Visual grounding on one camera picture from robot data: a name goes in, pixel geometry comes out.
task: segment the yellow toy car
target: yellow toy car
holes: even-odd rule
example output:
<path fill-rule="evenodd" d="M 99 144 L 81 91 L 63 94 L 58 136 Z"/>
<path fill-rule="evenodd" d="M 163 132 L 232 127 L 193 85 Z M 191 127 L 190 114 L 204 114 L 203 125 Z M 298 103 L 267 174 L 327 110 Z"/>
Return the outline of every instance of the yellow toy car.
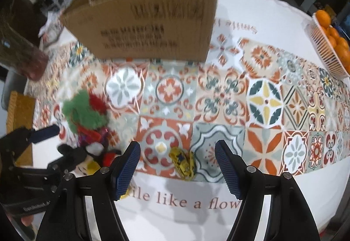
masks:
<path fill-rule="evenodd" d="M 193 179 L 196 173 L 196 163 L 192 151 L 187 156 L 181 148 L 173 147 L 170 150 L 169 157 L 175 165 L 176 172 L 182 179 L 186 181 Z"/>

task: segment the basket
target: basket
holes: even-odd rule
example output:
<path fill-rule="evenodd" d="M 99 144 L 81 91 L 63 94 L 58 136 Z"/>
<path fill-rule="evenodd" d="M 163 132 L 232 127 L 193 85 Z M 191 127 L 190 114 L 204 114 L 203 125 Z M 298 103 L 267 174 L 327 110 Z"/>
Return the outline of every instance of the basket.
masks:
<path fill-rule="evenodd" d="M 327 36 L 321 29 L 315 14 L 312 16 L 312 22 L 307 25 L 307 30 L 312 39 L 312 44 L 328 72 L 336 79 L 349 77 L 349 74 L 332 48 Z"/>

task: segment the basket of oranges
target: basket of oranges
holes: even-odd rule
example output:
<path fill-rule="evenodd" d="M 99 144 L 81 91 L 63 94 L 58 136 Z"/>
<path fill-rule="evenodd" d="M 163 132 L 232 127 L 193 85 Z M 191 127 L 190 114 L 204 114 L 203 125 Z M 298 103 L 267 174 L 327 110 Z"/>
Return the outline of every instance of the basket of oranges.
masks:
<path fill-rule="evenodd" d="M 327 70 L 337 79 L 344 79 L 350 74 L 350 51 L 346 39 L 332 27 L 331 18 L 324 10 L 318 10 L 308 25 L 309 35 L 313 40 L 318 55 Z"/>

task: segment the screw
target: screw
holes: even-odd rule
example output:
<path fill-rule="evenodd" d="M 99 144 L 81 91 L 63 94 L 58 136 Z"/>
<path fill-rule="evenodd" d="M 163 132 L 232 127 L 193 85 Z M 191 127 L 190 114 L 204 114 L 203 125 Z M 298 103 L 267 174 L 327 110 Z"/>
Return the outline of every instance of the screw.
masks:
<path fill-rule="evenodd" d="M 108 168 L 108 167 L 102 167 L 102 168 L 100 169 L 100 172 L 101 172 L 102 174 L 106 174 L 106 173 L 109 172 L 109 168 Z"/>
<path fill-rule="evenodd" d="M 254 166 L 248 166 L 247 170 L 248 170 L 248 172 L 254 173 L 254 172 L 256 172 L 257 169 Z"/>
<path fill-rule="evenodd" d="M 284 172 L 283 177 L 285 177 L 287 180 L 292 178 L 292 175 L 289 172 Z"/>
<path fill-rule="evenodd" d="M 64 175 L 64 179 L 66 180 L 66 181 L 69 181 L 71 178 L 73 178 L 74 177 L 74 175 L 72 174 L 72 173 L 68 173 L 68 174 L 66 174 L 66 175 Z"/>

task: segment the open cardboard box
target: open cardboard box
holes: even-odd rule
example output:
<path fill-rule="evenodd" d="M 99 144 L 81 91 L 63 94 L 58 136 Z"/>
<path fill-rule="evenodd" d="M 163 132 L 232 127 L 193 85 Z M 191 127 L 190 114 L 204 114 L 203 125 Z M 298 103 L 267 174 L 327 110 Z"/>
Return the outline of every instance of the open cardboard box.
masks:
<path fill-rule="evenodd" d="M 62 23 L 99 59 L 205 61 L 217 0 L 74 0 Z"/>

